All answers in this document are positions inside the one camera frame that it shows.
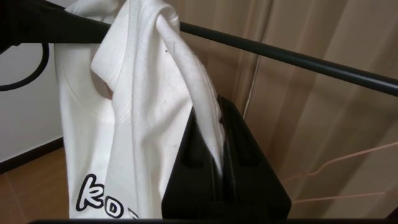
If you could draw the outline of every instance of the wooden floor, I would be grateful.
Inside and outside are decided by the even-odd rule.
[[[68,187],[63,149],[0,175],[0,223],[66,218]]]

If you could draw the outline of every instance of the white wall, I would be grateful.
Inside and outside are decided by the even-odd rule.
[[[73,1],[51,1],[67,6]],[[40,63],[40,44],[21,44],[0,55],[0,85],[30,75]],[[0,162],[62,137],[58,87],[50,60],[41,76],[20,89],[0,92]]]

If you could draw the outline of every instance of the black metal rod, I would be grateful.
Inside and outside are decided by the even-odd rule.
[[[305,68],[329,77],[354,83],[372,90],[398,96],[398,80],[356,68],[347,67],[308,55],[273,47],[267,44],[225,34],[215,30],[199,27],[184,22],[180,23],[180,30],[188,34],[213,40],[222,44],[236,47],[248,52],[269,57],[281,62]]]

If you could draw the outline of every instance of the beige curtain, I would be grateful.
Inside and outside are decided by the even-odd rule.
[[[184,22],[398,78],[396,0],[169,2]],[[290,217],[385,217],[398,206],[396,97],[183,37],[242,112]]]

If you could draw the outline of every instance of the white fabric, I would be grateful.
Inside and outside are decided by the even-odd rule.
[[[112,26],[99,46],[55,45],[71,218],[161,218],[192,106],[221,175],[220,108],[174,9],[161,0],[121,3],[74,3],[68,12]],[[91,71],[112,100],[97,92]]]

